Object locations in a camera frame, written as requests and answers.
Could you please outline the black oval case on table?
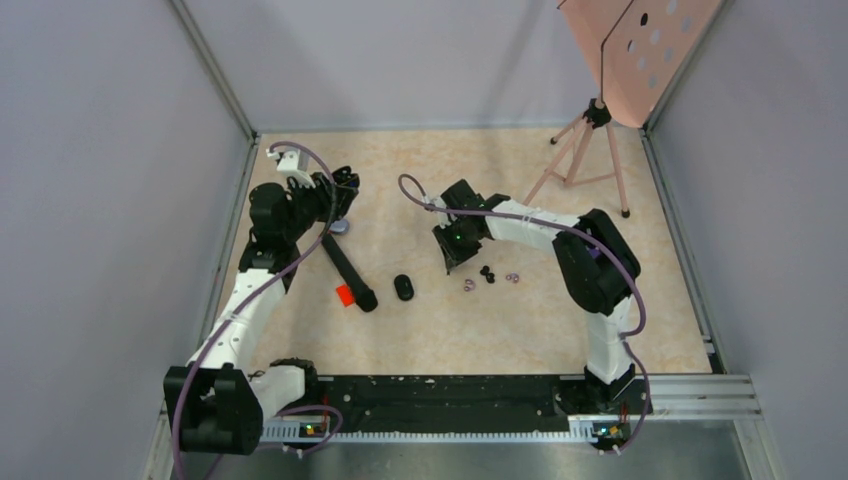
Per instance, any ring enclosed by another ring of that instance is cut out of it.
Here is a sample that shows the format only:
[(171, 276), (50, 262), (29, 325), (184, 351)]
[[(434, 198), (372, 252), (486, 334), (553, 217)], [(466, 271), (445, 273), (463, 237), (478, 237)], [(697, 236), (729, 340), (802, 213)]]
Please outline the black oval case on table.
[(415, 296), (415, 289), (411, 278), (406, 274), (399, 274), (393, 280), (397, 298), (401, 301), (409, 301)]

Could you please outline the pink perforated board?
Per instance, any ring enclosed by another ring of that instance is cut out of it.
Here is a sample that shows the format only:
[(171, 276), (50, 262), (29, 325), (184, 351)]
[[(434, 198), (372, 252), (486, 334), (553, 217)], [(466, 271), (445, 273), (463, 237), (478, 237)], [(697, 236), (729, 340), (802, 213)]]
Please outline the pink perforated board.
[(650, 117), (720, 0), (567, 0), (558, 3), (613, 120)]

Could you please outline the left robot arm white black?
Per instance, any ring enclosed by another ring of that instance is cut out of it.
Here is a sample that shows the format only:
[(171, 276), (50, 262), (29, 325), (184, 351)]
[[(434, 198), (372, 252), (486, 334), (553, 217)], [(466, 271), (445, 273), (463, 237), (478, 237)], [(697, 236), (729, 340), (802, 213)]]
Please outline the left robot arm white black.
[(247, 372), (261, 334), (282, 304), (305, 256), (298, 240), (321, 222), (344, 217), (358, 194), (358, 174), (344, 166), (307, 183), (266, 182), (248, 195), (251, 228), (235, 283), (202, 347), (163, 380), (169, 424), (179, 452), (249, 455), (267, 420), (290, 406), (308, 413), (320, 386), (305, 360), (277, 361), (259, 377)]

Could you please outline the pink tripod stand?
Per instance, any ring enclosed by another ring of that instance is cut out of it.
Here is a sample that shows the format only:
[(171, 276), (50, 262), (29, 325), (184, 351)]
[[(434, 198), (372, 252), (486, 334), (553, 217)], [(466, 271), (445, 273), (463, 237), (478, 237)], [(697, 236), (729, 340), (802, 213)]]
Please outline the pink tripod stand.
[[(569, 135), (564, 145), (525, 196), (524, 204), (529, 204), (549, 179), (558, 180), (567, 188), (614, 179), (619, 196), (621, 216), (624, 219), (630, 218), (632, 212), (627, 197), (618, 142), (611, 122), (612, 115), (606, 104), (600, 97), (592, 98), (588, 107), (580, 115), (549, 139), (551, 145), (557, 145), (563, 137)], [(578, 172), (584, 163), (590, 142), (594, 134), (600, 129), (603, 129), (607, 135), (612, 171), (579, 180)]]

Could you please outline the black earbud pair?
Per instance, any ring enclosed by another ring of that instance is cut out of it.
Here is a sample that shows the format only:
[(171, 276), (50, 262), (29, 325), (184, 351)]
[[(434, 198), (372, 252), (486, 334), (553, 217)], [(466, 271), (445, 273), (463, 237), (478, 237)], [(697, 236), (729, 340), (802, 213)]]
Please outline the black earbud pair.
[(481, 275), (485, 278), (485, 280), (486, 280), (489, 284), (493, 284), (493, 283), (496, 281), (496, 276), (495, 276), (495, 274), (492, 272), (491, 268), (490, 268), (488, 265), (484, 265), (484, 266), (481, 268), (481, 270), (480, 270), (480, 274), (481, 274)]

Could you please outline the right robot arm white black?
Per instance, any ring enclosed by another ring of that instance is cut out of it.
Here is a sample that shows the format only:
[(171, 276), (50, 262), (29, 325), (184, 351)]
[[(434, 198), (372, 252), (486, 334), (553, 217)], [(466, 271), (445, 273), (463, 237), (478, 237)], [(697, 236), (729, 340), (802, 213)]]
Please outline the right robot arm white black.
[(503, 194), (483, 198), (466, 180), (423, 201), (438, 216), (432, 233), (448, 272), (475, 256), (485, 239), (515, 242), (555, 258), (567, 292), (586, 313), (587, 400), (600, 412), (622, 404), (635, 376), (622, 334), (641, 266), (609, 215), (599, 209), (559, 215)]

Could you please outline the black cylinder orange ends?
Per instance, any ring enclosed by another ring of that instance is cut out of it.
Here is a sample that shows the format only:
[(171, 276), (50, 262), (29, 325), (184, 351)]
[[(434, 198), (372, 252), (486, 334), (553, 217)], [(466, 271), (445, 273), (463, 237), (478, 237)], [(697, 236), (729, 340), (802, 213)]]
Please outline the black cylinder orange ends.
[(345, 307), (357, 305), (363, 312), (372, 312), (378, 306), (375, 292), (362, 279), (332, 235), (322, 238), (322, 247), (343, 280), (336, 293)]

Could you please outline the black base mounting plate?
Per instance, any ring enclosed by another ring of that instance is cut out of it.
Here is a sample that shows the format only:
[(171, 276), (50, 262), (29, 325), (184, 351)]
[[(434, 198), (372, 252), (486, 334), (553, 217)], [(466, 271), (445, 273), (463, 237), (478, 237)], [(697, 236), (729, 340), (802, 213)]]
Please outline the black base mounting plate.
[(566, 433), (580, 417), (637, 420), (645, 382), (584, 375), (336, 375), (310, 380), (307, 401), (338, 409), (345, 434)]

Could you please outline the grey oval pebble case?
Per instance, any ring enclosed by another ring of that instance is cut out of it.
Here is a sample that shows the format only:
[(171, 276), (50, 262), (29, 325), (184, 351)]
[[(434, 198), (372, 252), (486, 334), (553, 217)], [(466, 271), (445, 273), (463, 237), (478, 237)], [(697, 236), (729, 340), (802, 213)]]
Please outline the grey oval pebble case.
[(329, 227), (329, 232), (334, 235), (345, 235), (350, 231), (351, 225), (347, 219), (340, 219), (332, 222)]

